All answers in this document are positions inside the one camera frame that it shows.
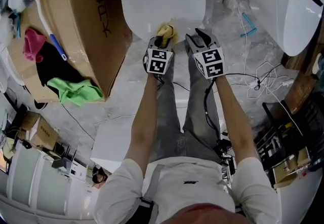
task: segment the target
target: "wire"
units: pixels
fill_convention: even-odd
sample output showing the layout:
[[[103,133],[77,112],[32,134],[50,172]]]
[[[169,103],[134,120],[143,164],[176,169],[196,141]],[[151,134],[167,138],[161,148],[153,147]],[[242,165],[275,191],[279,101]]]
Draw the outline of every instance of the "wire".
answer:
[[[164,81],[162,80],[162,76],[160,74],[153,74],[154,78],[157,79],[161,84],[164,84]]]
[[[7,132],[4,132],[6,135],[8,135],[10,132],[12,132],[12,131],[17,131],[17,133],[18,132],[20,132],[21,134],[25,134],[23,131],[21,131],[20,129],[10,129],[9,131],[7,131]]]
[[[186,87],[183,87],[181,84],[178,84],[178,83],[176,83],[176,82],[173,82],[173,84],[179,85],[179,86],[181,86],[183,89],[185,89],[185,90],[187,90],[188,92],[190,92],[189,89],[187,89]]]
[[[108,113],[107,114],[107,120],[109,121],[114,121],[114,120],[117,120],[117,119],[120,119],[120,118],[124,118],[124,117],[131,117],[131,116],[135,116],[136,114],[130,114],[130,115],[124,115],[124,116],[119,116],[119,117],[116,117],[116,118],[111,118],[111,114]]]
[[[208,107],[207,107],[207,98],[208,98],[208,95],[214,85],[214,82],[215,82],[216,78],[213,78],[212,79],[212,82],[211,84],[209,85],[209,87],[205,90],[205,96],[204,96],[204,109],[205,109],[205,117],[206,117],[206,121],[207,121],[207,124],[213,128],[215,131],[216,131],[216,136],[219,137],[219,130],[218,128],[216,127],[216,125],[214,124],[214,122],[212,121],[212,119],[209,117],[209,114],[208,114]]]
[[[261,82],[260,83],[262,83],[263,81],[264,81],[264,79],[266,79],[267,78],[267,76],[273,71],[273,70],[275,70],[278,66],[280,66],[281,64],[279,64],[279,65],[276,65],[273,69],[271,69],[268,73],[267,73],[267,75],[261,80]]]
[[[300,131],[300,129],[299,129],[299,127],[298,127],[298,125],[296,124],[296,122],[293,120],[293,118],[290,116],[290,113],[287,111],[287,109],[285,108],[285,106],[283,106],[283,104],[279,101],[279,99],[277,98],[277,96],[275,96],[275,94],[273,93],[273,91],[271,91],[268,87],[266,87],[265,85],[264,85],[264,87],[265,88],[267,88],[267,90],[276,98],[276,100],[280,103],[280,105],[284,108],[284,110],[287,112],[287,114],[288,114],[288,116],[289,116],[289,118],[294,122],[294,124],[295,124],[295,126],[297,127],[297,129],[299,130],[299,132],[300,132],[300,134],[302,135],[302,136],[304,136],[303,135],[303,133]]]
[[[66,110],[66,112],[77,122],[77,124],[80,126],[80,128],[82,128],[82,130],[89,136],[91,137],[91,139],[93,141],[95,141],[95,139],[80,125],[79,121],[76,120],[75,117],[72,116],[72,114],[66,109],[66,107],[64,105],[62,105],[62,107]]]
[[[52,158],[50,155],[47,155],[46,154],[46,155],[43,156],[43,159],[46,160],[46,161],[50,161],[50,162],[55,162],[55,161],[59,161],[59,160],[62,159],[62,158],[58,158],[58,159],[52,158],[53,160],[51,160],[51,159],[45,159],[45,158],[48,158],[48,157]]]
[[[257,76],[253,76],[253,75],[251,75],[251,74],[246,74],[246,73],[227,73],[227,74],[225,74],[225,76],[231,76],[231,75],[235,75],[235,74],[237,74],[237,75],[240,75],[240,76],[250,76],[250,77],[254,77],[255,79],[257,79],[258,81],[257,81],[257,85],[258,86],[260,86],[260,79],[257,77]]]
[[[247,31],[245,29],[245,26],[244,26],[244,23],[243,23],[243,18],[242,18],[242,15],[241,15],[241,11],[239,10],[238,5],[237,5],[237,11],[238,11],[238,14],[239,14],[239,17],[240,17],[240,20],[241,20],[241,24],[242,24],[242,27],[243,27],[243,30],[244,30],[244,34],[245,34],[245,58],[244,58],[244,68],[243,68],[243,74],[245,74],[245,68],[246,68],[246,64],[247,64],[248,35],[247,35]]]

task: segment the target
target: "pink cloth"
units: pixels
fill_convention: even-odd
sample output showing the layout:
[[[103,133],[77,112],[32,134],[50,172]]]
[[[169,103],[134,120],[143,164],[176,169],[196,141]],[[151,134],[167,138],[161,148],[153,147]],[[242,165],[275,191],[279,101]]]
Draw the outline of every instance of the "pink cloth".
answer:
[[[30,61],[36,61],[40,63],[43,60],[43,57],[39,54],[42,46],[46,41],[46,36],[39,35],[32,28],[28,28],[25,31],[25,45],[22,53],[26,59]]]

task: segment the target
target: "white cable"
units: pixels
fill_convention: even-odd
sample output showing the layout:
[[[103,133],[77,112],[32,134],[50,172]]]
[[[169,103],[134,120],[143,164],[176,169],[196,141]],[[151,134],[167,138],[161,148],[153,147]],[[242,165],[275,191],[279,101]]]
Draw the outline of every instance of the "white cable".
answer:
[[[283,106],[283,104],[279,101],[279,99],[277,98],[277,96],[275,96],[275,94],[273,93],[273,91],[271,91],[268,87],[264,86],[265,88],[267,88],[267,90],[276,98],[276,100],[280,103],[280,105],[284,108],[284,110],[287,112],[289,118],[294,122],[295,126],[297,127],[297,129],[299,130],[300,134],[303,136],[303,133],[300,131],[299,127],[297,126],[296,122],[292,119],[292,117],[290,116],[289,112],[287,111],[287,109],[285,108],[285,106]]]
[[[264,66],[265,64],[268,64],[268,65],[272,66],[273,68],[275,68],[274,65],[270,64],[268,61],[265,61],[263,64],[259,65],[259,67],[255,70],[256,77],[258,77],[258,70],[259,70],[262,66]],[[277,79],[277,73],[276,73],[275,69],[274,69],[273,71],[274,71],[274,73],[275,73],[275,79],[274,79],[274,81],[275,81],[275,80]]]
[[[248,42],[248,35],[247,35],[247,31],[245,30],[245,26],[244,26],[244,23],[243,23],[241,11],[239,10],[238,5],[237,5],[237,11],[238,11],[238,14],[239,14],[239,17],[240,17],[240,20],[241,20],[241,24],[242,24],[242,27],[243,27],[243,30],[244,30],[244,34],[245,34],[245,58],[244,58],[244,69],[243,69],[243,73],[245,74],[245,67],[246,67],[246,63],[247,63],[247,42]],[[248,85],[245,77],[243,77],[243,80],[244,80],[245,84]]]
[[[283,84],[281,83],[276,89],[274,89],[273,90],[273,92],[274,91],[276,91],[276,90],[278,90],[281,86],[283,86]]]
[[[259,99],[260,97],[261,97],[261,95],[262,95],[262,93],[263,93],[263,91],[264,91],[264,86],[263,86],[263,89],[262,89],[262,91],[260,92],[260,94],[257,96],[257,97],[251,97],[251,96],[249,96],[249,90],[250,89],[252,89],[251,87],[249,87],[248,89],[247,89],[247,99]]]
[[[116,117],[116,118],[111,118],[111,114],[108,113],[107,114],[107,120],[109,121],[114,121],[114,120],[117,120],[117,119],[120,119],[120,118],[125,118],[125,117],[131,117],[131,116],[135,116],[136,114],[130,114],[130,115],[123,115],[123,116],[119,116],[119,117]]]

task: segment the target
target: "concrete floor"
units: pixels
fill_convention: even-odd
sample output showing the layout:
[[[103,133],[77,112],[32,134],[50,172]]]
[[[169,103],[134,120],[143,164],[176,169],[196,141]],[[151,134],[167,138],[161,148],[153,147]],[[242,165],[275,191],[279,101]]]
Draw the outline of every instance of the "concrete floor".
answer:
[[[203,23],[205,28],[212,30],[223,48],[226,72],[243,73],[245,38],[241,38],[240,34],[244,33],[244,30],[238,12],[225,10],[222,1],[207,0]],[[256,18],[251,13],[248,0],[239,0],[239,8],[241,12],[247,14],[258,29],[257,32],[248,36],[246,73],[255,74],[256,69],[265,61],[273,65],[279,64],[282,57],[282,50],[258,21],[256,21]],[[77,122],[59,103],[48,104],[45,109],[39,111],[59,131],[61,139],[71,145],[71,152],[73,153],[77,149],[77,157],[85,163],[89,163],[91,149],[100,124],[108,121],[108,117],[115,119],[120,116],[136,113],[146,81],[146,72],[143,69],[142,57],[147,48],[147,44],[138,37],[133,37],[133,43],[128,50],[127,56],[116,78],[111,97],[105,103],[88,103],[83,107],[77,107],[74,104],[64,105],[88,134],[81,129]],[[178,43],[174,49],[176,52],[174,82],[188,88],[187,55],[184,51],[183,43]],[[258,70],[258,76],[263,76],[270,69],[271,66],[263,66]],[[296,76],[295,71],[285,70],[282,66],[278,67],[276,72],[278,76],[288,75],[288,77],[282,77],[276,80],[271,90],[275,90],[282,81]],[[230,77],[228,80],[230,84],[244,83],[242,77]],[[247,77],[246,81],[251,83],[252,80]],[[18,104],[24,102],[30,106],[31,110],[37,111],[34,108],[33,99],[27,91],[15,84],[12,80],[9,81],[9,87],[16,92]],[[232,88],[239,103],[249,116],[254,130],[258,131],[266,118],[266,114],[261,106],[262,102],[276,102],[275,98],[271,94],[267,95],[264,91],[258,99],[247,99],[246,86],[234,85]],[[189,93],[179,86],[175,86],[175,91],[177,107],[179,108],[178,114],[180,115],[180,121],[183,121]],[[279,99],[283,99],[287,92],[287,87],[280,87],[276,90],[275,94]],[[11,92],[8,93],[15,99],[15,96]],[[250,96],[256,97],[259,94],[259,92],[254,90],[249,91]],[[217,93],[215,93],[215,98],[219,118],[223,120],[223,112]]]

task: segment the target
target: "logo on t-shirt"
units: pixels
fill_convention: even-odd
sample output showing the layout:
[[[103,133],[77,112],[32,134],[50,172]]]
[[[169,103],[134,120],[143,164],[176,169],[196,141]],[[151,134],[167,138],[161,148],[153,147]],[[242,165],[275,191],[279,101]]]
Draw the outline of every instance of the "logo on t-shirt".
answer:
[[[199,181],[184,181],[183,184],[195,184],[196,182]]]

